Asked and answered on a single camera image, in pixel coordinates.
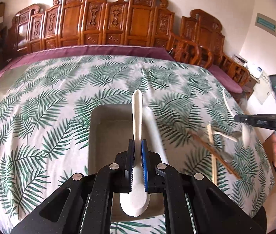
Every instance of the carved wooden backrest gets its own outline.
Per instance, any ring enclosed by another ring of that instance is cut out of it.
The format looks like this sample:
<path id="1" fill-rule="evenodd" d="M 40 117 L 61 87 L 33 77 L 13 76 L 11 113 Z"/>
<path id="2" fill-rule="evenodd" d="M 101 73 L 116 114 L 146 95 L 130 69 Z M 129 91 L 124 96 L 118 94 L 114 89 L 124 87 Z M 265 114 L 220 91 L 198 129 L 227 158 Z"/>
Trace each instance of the carved wooden backrest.
<path id="1" fill-rule="evenodd" d="M 225 37 L 221 33 L 222 25 L 214 16 L 201 9 L 190 12 L 190 17 L 182 17 L 180 35 L 207 47 L 214 54 L 214 63 L 218 65 L 223 56 Z"/>
<path id="2" fill-rule="evenodd" d="M 15 15 L 7 50 L 14 57 L 84 44 L 166 47 L 174 19 L 167 6 L 167 0 L 53 0 L 40 13 L 33 4 Z"/>

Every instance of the purple seat cushion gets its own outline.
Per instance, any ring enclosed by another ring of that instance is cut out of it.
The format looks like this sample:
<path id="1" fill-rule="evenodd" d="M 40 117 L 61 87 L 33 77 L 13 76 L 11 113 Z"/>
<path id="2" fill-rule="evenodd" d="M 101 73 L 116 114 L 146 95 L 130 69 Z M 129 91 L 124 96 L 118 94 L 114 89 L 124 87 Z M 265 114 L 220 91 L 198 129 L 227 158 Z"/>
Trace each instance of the purple seat cushion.
<path id="1" fill-rule="evenodd" d="M 211 65 L 208 69 L 210 73 L 226 88 L 227 91 L 234 93 L 242 93 L 243 89 L 234 82 L 221 68 L 216 65 Z"/>
<path id="2" fill-rule="evenodd" d="M 140 46 L 120 46 L 120 45 L 84 45 L 60 47 L 43 50 L 31 54 L 26 54 L 11 60 L 1 71 L 0 77 L 6 70 L 17 68 L 22 65 L 31 64 L 37 61 L 56 59 L 80 55 L 127 55 L 148 57 L 167 61 L 174 59 L 162 47 L 140 47 Z"/>

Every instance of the silver screw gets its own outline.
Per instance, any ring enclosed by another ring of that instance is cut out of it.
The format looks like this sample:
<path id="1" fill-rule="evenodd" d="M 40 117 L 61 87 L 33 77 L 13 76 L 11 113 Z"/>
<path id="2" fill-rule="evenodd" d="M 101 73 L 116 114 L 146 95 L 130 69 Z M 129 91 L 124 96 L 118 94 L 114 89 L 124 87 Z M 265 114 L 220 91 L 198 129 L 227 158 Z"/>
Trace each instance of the silver screw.
<path id="1" fill-rule="evenodd" d="M 82 175 L 80 173 L 75 173 L 72 177 L 73 180 L 80 180 L 82 178 Z"/>
<path id="2" fill-rule="evenodd" d="M 156 167 L 160 170 L 165 170 L 167 166 L 164 163 L 159 163 Z"/>
<path id="3" fill-rule="evenodd" d="M 118 163 L 112 163 L 110 164 L 110 169 L 111 170 L 117 170 L 120 166 L 118 165 Z"/>
<path id="4" fill-rule="evenodd" d="M 202 173 L 195 173 L 194 177 L 197 180 L 202 180 L 204 178 L 204 175 Z"/>

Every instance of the leaf print tablecloth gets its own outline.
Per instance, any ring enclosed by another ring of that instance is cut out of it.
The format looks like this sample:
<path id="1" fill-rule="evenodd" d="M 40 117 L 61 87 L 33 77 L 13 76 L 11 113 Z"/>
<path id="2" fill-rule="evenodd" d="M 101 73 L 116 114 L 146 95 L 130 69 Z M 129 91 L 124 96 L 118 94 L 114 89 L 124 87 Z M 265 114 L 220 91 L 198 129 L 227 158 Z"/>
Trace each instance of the leaf print tablecloth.
<path id="1" fill-rule="evenodd" d="M 88 174 L 89 127 L 98 105 L 129 104 L 140 89 L 154 112 L 169 161 L 178 171 L 211 178 L 211 155 L 187 130 L 209 121 L 241 130 L 228 113 L 223 86 L 207 70 L 131 56 L 78 56 L 36 62 L 0 102 L 0 229 L 9 233 L 76 172 Z M 225 91 L 232 111 L 242 113 Z M 250 146 L 214 136 L 234 155 L 236 180 L 219 163 L 218 187 L 253 217 L 273 187 L 265 151 L 252 127 Z M 111 233 L 165 233 L 164 216 L 111 224 Z"/>

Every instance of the wooden stick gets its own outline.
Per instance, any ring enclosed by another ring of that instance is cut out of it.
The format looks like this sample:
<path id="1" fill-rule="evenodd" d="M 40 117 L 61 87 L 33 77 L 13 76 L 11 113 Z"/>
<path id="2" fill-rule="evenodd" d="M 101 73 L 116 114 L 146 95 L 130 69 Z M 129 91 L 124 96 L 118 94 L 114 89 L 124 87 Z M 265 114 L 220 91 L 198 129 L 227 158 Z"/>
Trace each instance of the wooden stick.
<path id="1" fill-rule="evenodd" d="M 211 145 L 214 145 L 214 138 L 213 138 L 213 131 L 212 131 L 212 125 L 209 124 L 207 125 L 207 132 L 208 132 L 208 139 L 209 139 L 209 143 Z M 215 186 L 217 186 L 217 161 L 216 161 L 216 157 L 214 154 L 212 154 L 212 182 L 215 184 Z"/>
<path id="2" fill-rule="evenodd" d="M 205 147 L 211 154 L 213 154 L 216 159 L 218 159 L 218 161 L 220 163 L 222 163 L 224 165 L 224 167 L 227 168 L 228 172 L 230 174 L 233 174 L 237 179 L 241 179 L 240 175 L 232 168 L 231 165 L 227 164 L 222 157 L 218 154 L 218 152 L 212 147 L 210 146 L 208 143 L 204 142 L 197 134 L 188 131 L 188 133 L 193 137 L 194 140 L 196 140 L 197 142 L 199 142 L 201 145 L 203 145 L 203 147 Z"/>

